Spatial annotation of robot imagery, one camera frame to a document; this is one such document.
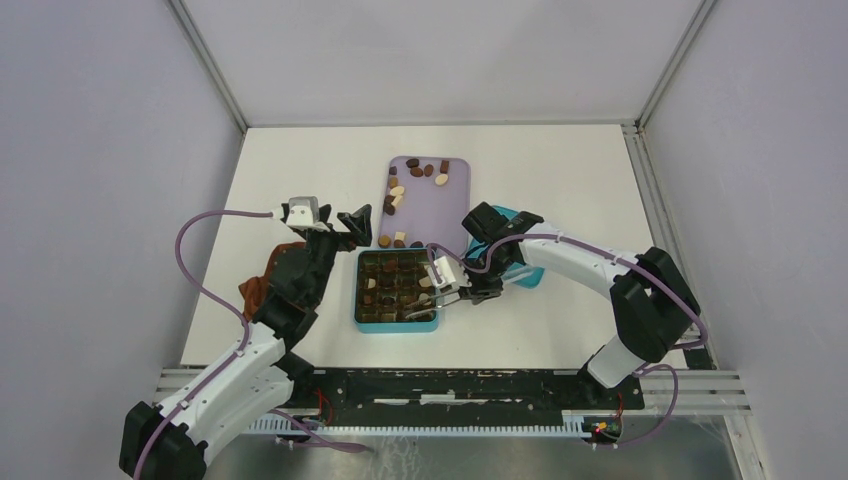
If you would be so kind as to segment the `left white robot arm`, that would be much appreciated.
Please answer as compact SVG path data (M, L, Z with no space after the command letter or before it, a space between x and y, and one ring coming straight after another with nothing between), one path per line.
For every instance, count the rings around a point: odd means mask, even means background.
M259 417L276 407L306 405L314 394L314 367L294 347L317 320L335 259L371 243L372 207L340 212L334 229L330 205L292 197L268 212L235 216L270 219L300 237L276 258L260 306L250 317L195 279L182 258L182 239L202 219L228 215L211 210L178 231L174 251L184 277L201 294L235 314L241 336L212 364L159 405L144 401L126 415L120 469L134 479L200 479L220 451Z

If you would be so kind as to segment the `teal chocolate box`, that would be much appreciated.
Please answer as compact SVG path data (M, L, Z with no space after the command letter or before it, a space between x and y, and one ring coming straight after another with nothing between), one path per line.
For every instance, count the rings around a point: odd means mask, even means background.
M418 281L428 277L427 253L422 248L364 250L355 269L353 322L365 334L429 333L437 329L436 312L418 319L398 319L401 310L435 289L421 288ZM366 288L369 278L377 285Z

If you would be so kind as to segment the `teal box lid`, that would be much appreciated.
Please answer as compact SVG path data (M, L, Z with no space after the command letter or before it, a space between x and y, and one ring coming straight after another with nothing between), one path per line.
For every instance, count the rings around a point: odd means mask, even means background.
M494 210L504 216L507 220L513 219L518 212L503 206L493 205ZM469 248L465 252L465 257L470 259L481 258L484 250L484 244L481 241L473 239ZM514 263L503 274L501 279L504 284L514 284L524 289L534 289L541 283L545 270L541 267L530 267L522 264Z

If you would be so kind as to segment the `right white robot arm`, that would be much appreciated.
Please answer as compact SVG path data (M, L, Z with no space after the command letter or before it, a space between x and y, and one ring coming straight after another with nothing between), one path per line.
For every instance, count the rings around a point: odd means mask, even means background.
M616 333L581 369L580 400L602 408L618 385L672 350L698 348L707 339L700 306L675 261L651 247L641 254L602 248L565 234L540 215L508 217L483 202L462 221L482 250L462 261L469 285L463 292L480 303L497 297L514 265L541 268L575 281L610 301Z

